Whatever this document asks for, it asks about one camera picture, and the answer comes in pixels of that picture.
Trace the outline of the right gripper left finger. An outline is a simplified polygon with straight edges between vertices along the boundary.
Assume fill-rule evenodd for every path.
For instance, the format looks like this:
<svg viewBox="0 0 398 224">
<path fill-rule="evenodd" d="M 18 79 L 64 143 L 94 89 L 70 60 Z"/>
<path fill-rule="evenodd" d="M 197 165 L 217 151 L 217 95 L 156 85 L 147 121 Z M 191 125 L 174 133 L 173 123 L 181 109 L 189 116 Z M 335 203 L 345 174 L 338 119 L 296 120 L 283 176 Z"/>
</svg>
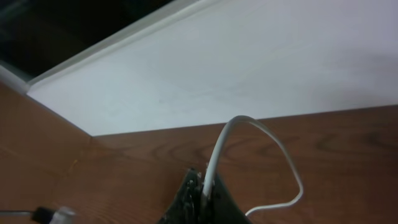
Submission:
<svg viewBox="0 0 398 224">
<path fill-rule="evenodd" d="M 201 178 L 195 169 L 187 173 L 173 202 L 157 224 L 197 224 L 200 212 Z"/>
</svg>

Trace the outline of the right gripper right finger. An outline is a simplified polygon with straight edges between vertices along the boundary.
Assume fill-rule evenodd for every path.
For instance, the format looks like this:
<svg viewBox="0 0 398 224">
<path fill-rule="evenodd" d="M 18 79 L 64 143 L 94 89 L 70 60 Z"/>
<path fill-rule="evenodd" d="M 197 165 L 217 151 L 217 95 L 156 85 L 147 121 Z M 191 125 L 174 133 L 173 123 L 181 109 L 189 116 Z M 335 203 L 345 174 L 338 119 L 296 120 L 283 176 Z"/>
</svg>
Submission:
<svg viewBox="0 0 398 224">
<path fill-rule="evenodd" d="M 201 222 L 205 224 L 251 224 L 236 205 L 222 178 L 216 174 L 213 188 L 201 199 Z"/>
</svg>

